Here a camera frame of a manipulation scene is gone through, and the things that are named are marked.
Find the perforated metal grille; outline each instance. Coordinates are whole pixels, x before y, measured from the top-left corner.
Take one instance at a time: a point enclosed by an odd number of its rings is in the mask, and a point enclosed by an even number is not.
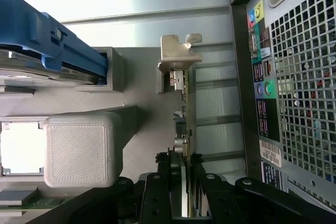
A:
[[[301,188],[302,190],[306,191],[307,193],[309,193],[311,196],[313,196],[315,199],[319,200],[320,202],[322,202],[323,204],[325,204],[326,206],[330,207],[331,209],[336,211],[336,206],[332,203],[330,203],[329,201],[327,201],[326,199],[323,199],[321,196],[319,196],[318,194],[314,193],[312,190],[307,189],[305,186],[301,185],[299,182],[293,180],[289,180],[291,183],[293,183],[294,185],[298,186],[299,188]]]
[[[284,158],[336,184],[335,0],[306,0],[271,24]]]

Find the barcode label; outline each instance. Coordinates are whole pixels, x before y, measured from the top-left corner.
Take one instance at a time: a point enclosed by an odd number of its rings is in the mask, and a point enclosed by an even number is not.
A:
[[[271,163],[281,167],[281,151],[275,145],[267,143],[263,140],[259,141],[260,144],[260,155],[270,161]]]
[[[280,155],[280,149],[279,149],[278,147],[276,147],[275,145],[272,145],[272,144],[270,144],[270,143],[266,143],[266,142],[264,142],[264,141],[261,141],[261,145],[262,145],[264,148],[266,148],[266,149],[268,149],[268,150],[270,150],[270,151],[272,151],[272,152],[275,152],[275,153],[277,153],[277,154]]]

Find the audio port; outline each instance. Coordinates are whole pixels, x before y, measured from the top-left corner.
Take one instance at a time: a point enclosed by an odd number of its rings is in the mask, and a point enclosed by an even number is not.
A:
[[[259,18],[260,17],[260,9],[256,9],[256,18]]]
[[[258,95],[262,95],[263,93],[263,89],[262,89],[263,87],[262,87],[262,85],[261,84],[258,84],[258,86],[257,86],[257,92],[258,92]]]
[[[270,95],[271,93],[272,93],[271,85],[268,82],[266,82],[265,83],[265,94]]]
[[[250,20],[250,23],[253,23],[253,22],[254,22],[254,15],[253,15],[253,14],[251,14],[251,15],[249,16],[249,20]]]

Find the screw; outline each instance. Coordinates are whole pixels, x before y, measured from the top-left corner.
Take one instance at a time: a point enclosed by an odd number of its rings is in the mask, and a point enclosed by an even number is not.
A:
[[[329,62],[329,64],[334,64],[336,62],[336,57],[335,56],[329,56],[328,62]]]
[[[62,39],[62,32],[60,29],[56,28],[55,30],[55,35],[56,37],[58,38],[58,40],[61,40]]]
[[[215,175],[213,175],[213,174],[208,174],[208,175],[206,175],[206,177],[207,177],[208,179],[214,179],[214,178],[215,178]]]
[[[247,185],[247,186],[252,185],[252,182],[251,182],[250,180],[248,180],[248,179],[244,179],[244,180],[242,181],[242,183],[243,183],[244,185]]]

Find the blue plastic bracket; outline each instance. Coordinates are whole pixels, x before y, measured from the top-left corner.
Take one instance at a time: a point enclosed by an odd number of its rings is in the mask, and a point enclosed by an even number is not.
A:
[[[0,0],[0,45],[20,46],[41,55],[47,69],[64,63],[95,75],[107,76],[107,59],[47,13],[24,0]]]

